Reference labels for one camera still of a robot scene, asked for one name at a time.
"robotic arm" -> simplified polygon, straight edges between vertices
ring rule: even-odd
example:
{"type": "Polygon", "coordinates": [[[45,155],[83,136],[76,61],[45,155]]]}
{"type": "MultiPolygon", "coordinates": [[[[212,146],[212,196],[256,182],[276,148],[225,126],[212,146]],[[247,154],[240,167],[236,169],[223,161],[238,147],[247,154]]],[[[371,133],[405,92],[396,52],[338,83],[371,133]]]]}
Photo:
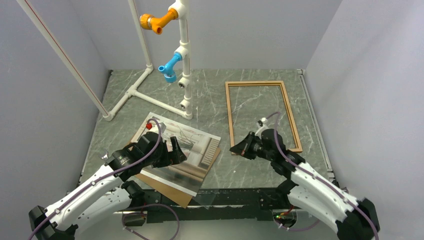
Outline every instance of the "robotic arm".
{"type": "Polygon", "coordinates": [[[358,200],[322,177],[300,155],[286,149],[282,137],[267,127],[267,121],[265,117],[258,121],[259,130],[249,132],[229,150],[246,159],[270,161],[272,168],[287,179],[277,187],[279,201],[308,211],[340,240],[371,240],[374,236],[378,240],[380,225],[374,204],[366,198],[358,200]]]}
{"type": "Polygon", "coordinates": [[[171,137],[172,151],[159,132],[165,125],[156,122],[136,143],[115,151],[104,165],[74,191],[44,208],[34,207],[29,212],[33,235],[39,240],[73,240],[77,235],[104,217],[143,201],[143,190],[128,178],[142,168],[161,168],[182,163],[187,157],[176,137],[171,137]]]}

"gray marble surface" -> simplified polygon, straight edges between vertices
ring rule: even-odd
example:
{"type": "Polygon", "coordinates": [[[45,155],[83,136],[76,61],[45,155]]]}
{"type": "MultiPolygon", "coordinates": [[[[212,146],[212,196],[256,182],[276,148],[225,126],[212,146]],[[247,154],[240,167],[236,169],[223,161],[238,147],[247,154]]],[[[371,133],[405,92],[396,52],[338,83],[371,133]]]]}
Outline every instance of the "gray marble surface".
{"type": "MultiPolygon", "coordinates": [[[[109,79],[103,104],[112,109],[144,70],[115,70],[109,79]]],[[[142,124],[149,112],[221,137],[221,153],[206,176],[202,188],[265,188],[276,187],[285,180],[274,172],[264,159],[248,160],[231,155],[225,82],[229,81],[284,81],[291,110],[296,122],[303,152],[300,153],[321,175],[327,176],[327,166],[319,144],[305,92],[295,69],[193,69],[193,119],[187,120],[135,96],[131,97],[112,121],[98,117],[91,140],[81,181],[85,181],[103,164],[98,157],[102,149],[109,153],[124,147],[142,124]]],[[[154,70],[138,91],[174,107],[183,99],[184,90],[175,83],[168,84],[160,72],[154,70]]],[[[256,121],[280,111],[278,132],[289,148],[294,139],[278,86],[230,87],[234,140],[241,141],[249,131],[256,131],[256,121]]],[[[136,180],[142,188],[150,188],[136,180]]]]}

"wooden frame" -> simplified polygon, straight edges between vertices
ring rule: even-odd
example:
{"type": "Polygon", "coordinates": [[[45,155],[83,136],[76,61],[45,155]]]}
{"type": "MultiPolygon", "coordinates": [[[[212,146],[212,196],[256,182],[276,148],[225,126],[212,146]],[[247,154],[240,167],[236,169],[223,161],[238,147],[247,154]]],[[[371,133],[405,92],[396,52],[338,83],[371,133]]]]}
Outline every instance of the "wooden frame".
{"type": "Polygon", "coordinates": [[[229,141],[231,147],[234,146],[234,130],[233,130],[233,117],[231,114],[230,103],[230,87],[252,87],[252,86],[277,86],[280,87],[282,98],[284,100],[285,110],[287,111],[288,121],[290,123],[291,133],[293,134],[295,148],[290,150],[295,153],[301,153],[302,144],[299,137],[298,129],[296,127],[295,119],[293,117],[292,108],[290,107],[289,96],[287,95],[286,87],[283,81],[226,81],[225,82],[225,95],[226,95],[226,108],[228,111],[228,126],[229,126],[229,141]]]}

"orange faucet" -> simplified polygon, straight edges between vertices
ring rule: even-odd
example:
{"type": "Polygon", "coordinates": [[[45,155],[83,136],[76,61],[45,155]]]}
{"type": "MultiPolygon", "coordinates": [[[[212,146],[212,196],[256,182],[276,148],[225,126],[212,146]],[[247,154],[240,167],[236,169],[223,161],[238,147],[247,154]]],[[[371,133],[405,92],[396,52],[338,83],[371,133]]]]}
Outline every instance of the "orange faucet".
{"type": "Polygon", "coordinates": [[[153,30],[155,34],[161,34],[162,29],[169,23],[171,20],[178,18],[178,12],[171,8],[168,13],[161,18],[157,18],[151,14],[143,14],[140,17],[140,25],[142,28],[147,30],[153,30]]]}

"white pvc pipe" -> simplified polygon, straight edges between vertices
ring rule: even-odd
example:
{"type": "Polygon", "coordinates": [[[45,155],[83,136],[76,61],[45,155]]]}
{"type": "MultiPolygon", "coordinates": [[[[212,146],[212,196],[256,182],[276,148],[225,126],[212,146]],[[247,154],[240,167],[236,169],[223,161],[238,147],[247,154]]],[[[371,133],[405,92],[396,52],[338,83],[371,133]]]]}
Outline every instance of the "white pvc pipe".
{"type": "Polygon", "coordinates": [[[184,18],[181,18],[179,21],[179,35],[181,38],[181,42],[188,43],[189,42],[189,32],[187,30],[187,18],[184,16],[184,18]]]}
{"type": "Polygon", "coordinates": [[[59,44],[58,40],[55,38],[53,33],[49,30],[47,25],[42,20],[41,16],[37,13],[35,8],[29,3],[28,0],[16,0],[20,7],[25,11],[26,15],[28,15],[29,19],[34,23],[35,27],[38,31],[43,35],[43,37],[47,40],[59,58],[62,60],[63,64],[67,67],[67,69],[71,72],[73,77],[79,83],[79,85],[84,89],[85,93],[90,97],[95,106],[101,112],[104,118],[109,117],[109,113],[106,108],[103,106],[102,102],[97,98],[94,94],[93,90],[90,88],[89,84],[84,80],[81,73],[75,67],[75,64],[72,62],[70,57],[66,54],[64,48],[59,44]]]}
{"type": "Polygon", "coordinates": [[[166,110],[168,110],[170,112],[173,112],[175,114],[178,114],[178,115],[180,115],[180,116],[182,116],[184,118],[187,118],[185,111],[182,111],[182,110],[177,109],[177,108],[175,108],[173,106],[170,106],[168,104],[165,104],[165,103],[163,103],[161,101],[158,101],[158,100],[156,100],[154,98],[151,98],[151,97],[149,97],[147,95],[144,95],[144,94],[142,94],[142,93],[140,93],[138,91],[135,91],[134,92],[134,96],[139,97],[139,98],[141,98],[143,100],[146,100],[147,102],[152,103],[154,105],[157,105],[157,106],[159,106],[161,108],[164,108],[164,109],[166,109],[166,110]]]}
{"type": "Polygon", "coordinates": [[[146,65],[149,67],[152,65],[152,61],[150,60],[149,51],[147,50],[147,45],[145,41],[145,37],[143,35],[142,27],[140,26],[140,16],[137,13],[136,3],[134,0],[128,0],[129,9],[131,10],[132,20],[135,24],[135,29],[138,35],[138,40],[141,44],[141,49],[143,50],[144,60],[146,61],[146,65]]]}
{"type": "Polygon", "coordinates": [[[147,68],[144,70],[144,72],[141,74],[141,76],[137,79],[137,81],[135,81],[135,83],[130,87],[132,88],[134,86],[135,90],[137,90],[137,88],[139,88],[140,84],[142,84],[142,82],[146,79],[146,77],[153,72],[153,66],[147,66],[147,68]]]}
{"type": "Polygon", "coordinates": [[[141,74],[141,76],[135,81],[133,85],[131,85],[128,90],[125,92],[125,94],[122,96],[122,98],[118,101],[118,103],[110,110],[109,116],[106,120],[110,121],[114,118],[114,116],[117,114],[117,112],[121,109],[121,107],[124,105],[124,103],[134,95],[134,92],[137,91],[137,88],[142,84],[142,82],[146,79],[146,77],[153,71],[153,67],[147,67],[144,72],[141,74]]]}
{"type": "Polygon", "coordinates": [[[188,20],[187,16],[189,14],[189,1],[188,0],[176,0],[176,2],[180,2],[185,7],[185,14],[184,16],[180,17],[178,20],[179,22],[179,36],[180,41],[179,44],[182,47],[186,47],[188,49],[188,54],[185,56],[185,58],[182,60],[182,75],[183,77],[188,79],[188,84],[184,89],[184,99],[189,101],[190,104],[185,109],[186,118],[191,119],[193,118],[192,114],[192,92],[191,92],[191,73],[190,73],[190,57],[191,57],[191,47],[190,47],[190,41],[189,41],[189,30],[188,30],[188,20]]]}

